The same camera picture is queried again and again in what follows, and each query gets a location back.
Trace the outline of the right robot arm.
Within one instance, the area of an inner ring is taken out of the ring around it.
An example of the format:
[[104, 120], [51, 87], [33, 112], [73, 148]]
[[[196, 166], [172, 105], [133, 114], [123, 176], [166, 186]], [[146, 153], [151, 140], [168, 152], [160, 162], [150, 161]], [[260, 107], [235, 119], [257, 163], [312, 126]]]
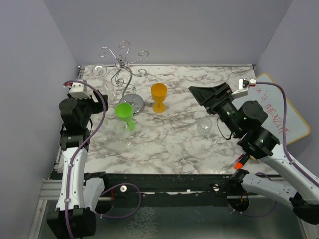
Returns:
[[238, 169], [229, 179], [229, 189], [235, 195], [255, 193], [292, 209], [301, 220], [319, 223], [319, 178], [299, 163], [287, 150], [287, 140], [280, 141], [262, 124], [268, 115], [257, 101], [246, 101], [241, 108], [233, 100], [247, 95], [249, 87], [258, 82], [240, 79], [238, 90], [233, 92], [227, 83], [215, 87], [189, 87], [200, 106], [210, 115], [218, 115], [238, 145], [249, 156], [267, 164], [278, 172], [288, 185], [260, 178]]

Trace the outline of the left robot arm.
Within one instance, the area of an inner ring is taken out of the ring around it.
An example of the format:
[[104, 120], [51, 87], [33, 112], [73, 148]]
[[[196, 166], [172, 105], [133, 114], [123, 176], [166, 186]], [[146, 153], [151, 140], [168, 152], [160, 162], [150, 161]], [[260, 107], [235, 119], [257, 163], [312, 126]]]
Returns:
[[92, 97], [76, 99], [69, 96], [59, 104], [63, 120], [60, 133], [63, 176], [55, 212], [47, 215], [47, 224], [58, 239], [93, 236], [99, 197], [110, 191], [103, 173], [84, 173], [92, 136], [87, 125], [91, 115], [108, 110], [108, 96], [99, 91], [95, 91], [94, 96], [96, 101]]

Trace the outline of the orange plastic wine glass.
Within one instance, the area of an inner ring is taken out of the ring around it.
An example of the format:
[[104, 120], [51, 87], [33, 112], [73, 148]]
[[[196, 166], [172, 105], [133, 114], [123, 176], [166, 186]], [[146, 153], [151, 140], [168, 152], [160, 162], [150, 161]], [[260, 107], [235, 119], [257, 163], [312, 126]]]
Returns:
[[153, 111], [155, 113], [163, 113], [165, 111], [164, 101], [167, 96], [167, 87], [165, 84], [156, 83], [151, 87], [151, 95], [154, 100]]

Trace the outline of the green plastic wine glass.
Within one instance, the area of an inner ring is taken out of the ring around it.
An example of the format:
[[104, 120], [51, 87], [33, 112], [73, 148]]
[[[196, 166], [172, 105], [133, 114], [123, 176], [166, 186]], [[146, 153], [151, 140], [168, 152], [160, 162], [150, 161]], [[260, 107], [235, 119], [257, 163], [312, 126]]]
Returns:
[[136, 128], [136, 124], [133, 121], [133, 112], [133, 107], [129, 103], [120, 103], [115, 107], [116, 117], [128, 125], [130, 132]]

